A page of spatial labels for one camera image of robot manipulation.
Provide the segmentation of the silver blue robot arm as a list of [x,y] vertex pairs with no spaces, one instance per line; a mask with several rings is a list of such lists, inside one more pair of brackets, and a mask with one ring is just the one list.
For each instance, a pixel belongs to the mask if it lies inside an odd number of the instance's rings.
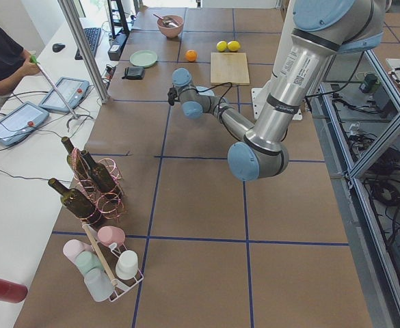
[[232,174],[242,181],[281,174],[289,155],[282,143],[293,116],[311,86],[320,82],[327,59],[337,53],[375,48],[383,35],[385,1],[295,1],[286,13],[294,28],[283,31],[291,47],[279,72],[272,74],[268,93],[255,123],[222,97],[201,94],[190,72],[172,74],[168,102],[176,100],[191,119],[214,115],[237,140],[228,150]]

